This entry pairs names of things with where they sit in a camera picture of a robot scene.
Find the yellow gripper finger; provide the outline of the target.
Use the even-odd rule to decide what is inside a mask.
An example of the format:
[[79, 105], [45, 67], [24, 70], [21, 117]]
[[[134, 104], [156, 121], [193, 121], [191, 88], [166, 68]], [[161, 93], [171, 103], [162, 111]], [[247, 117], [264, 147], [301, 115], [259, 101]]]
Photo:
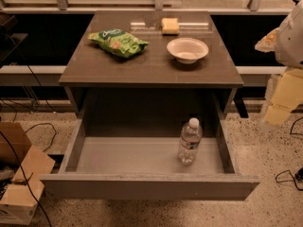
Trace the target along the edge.
[[260, 52], [268, 53], [276, 50], [276, 36], [279, 32], [279, 28], [275, 28], [264, 36], [255, 45], [255, 49]]
[[271, 126], [282, 125], [291, 112], [303, 103], [303, 70], [289, 69], [277, 79], [264, 121]]

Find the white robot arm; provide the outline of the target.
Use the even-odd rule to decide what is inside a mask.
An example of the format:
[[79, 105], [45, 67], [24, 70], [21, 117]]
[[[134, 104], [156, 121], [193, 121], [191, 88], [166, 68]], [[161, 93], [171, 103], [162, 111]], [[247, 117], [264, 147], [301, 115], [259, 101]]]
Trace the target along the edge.
[[282, 125], [303, 103], [303, 1], [300, 0], [278, 28], [255, 45], [260, 52], [274, 52], [276, 61], [285, 65], [276, 87], [268, 97], [262, 121], [272, 127]]

